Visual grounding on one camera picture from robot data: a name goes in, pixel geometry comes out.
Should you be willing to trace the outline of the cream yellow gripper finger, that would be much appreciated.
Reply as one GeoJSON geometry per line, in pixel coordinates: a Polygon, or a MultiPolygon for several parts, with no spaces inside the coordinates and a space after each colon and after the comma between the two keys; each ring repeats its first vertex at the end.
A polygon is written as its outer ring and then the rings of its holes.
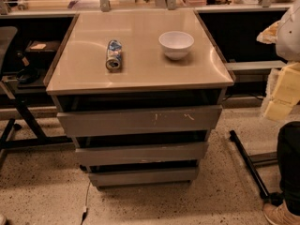
{"type": "Polygon", "coordinates": [[[263,116],[283,120],[300,101],[300,63],[290,63],[281,70],[272,69],[267,84],[263,116]]]}

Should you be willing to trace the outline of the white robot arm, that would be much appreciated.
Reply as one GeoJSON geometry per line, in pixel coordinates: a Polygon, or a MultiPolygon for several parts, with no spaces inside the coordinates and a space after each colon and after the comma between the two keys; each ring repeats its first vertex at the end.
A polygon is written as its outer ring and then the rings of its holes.
{"type": "Polygon", "coordinates": [[[263,116],[282,120],[300,101],[300,0],[296,0],[282,18],[264,29],[257,40],[275,44],[276,53],[288,64],[269,74],[263,116]]]}

